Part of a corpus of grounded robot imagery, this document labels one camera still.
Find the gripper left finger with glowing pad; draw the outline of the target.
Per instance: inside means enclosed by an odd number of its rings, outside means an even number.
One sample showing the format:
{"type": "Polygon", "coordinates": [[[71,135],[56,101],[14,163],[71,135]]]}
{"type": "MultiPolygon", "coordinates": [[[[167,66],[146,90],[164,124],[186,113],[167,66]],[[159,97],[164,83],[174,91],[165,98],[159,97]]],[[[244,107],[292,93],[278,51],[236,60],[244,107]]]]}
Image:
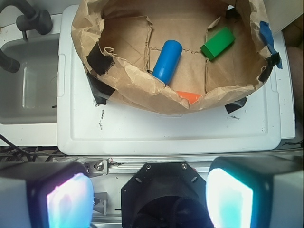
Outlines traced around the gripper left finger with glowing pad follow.
{"type": "Polygon", "coordinates": [[[88,228],[94,189],[78,162],[0,165],[2,228],[88,228]]]}

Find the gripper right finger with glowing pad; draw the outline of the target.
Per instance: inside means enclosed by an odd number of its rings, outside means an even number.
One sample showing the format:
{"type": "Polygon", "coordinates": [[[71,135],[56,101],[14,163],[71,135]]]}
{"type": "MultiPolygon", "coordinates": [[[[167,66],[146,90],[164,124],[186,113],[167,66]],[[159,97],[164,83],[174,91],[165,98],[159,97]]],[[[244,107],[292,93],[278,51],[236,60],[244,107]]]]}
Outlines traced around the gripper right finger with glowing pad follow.
{"type": "Polygon", "coordinates": [[[217,228],[302,228],[302,156],[221,156],[206,184],[209,216],[217,228]]]}

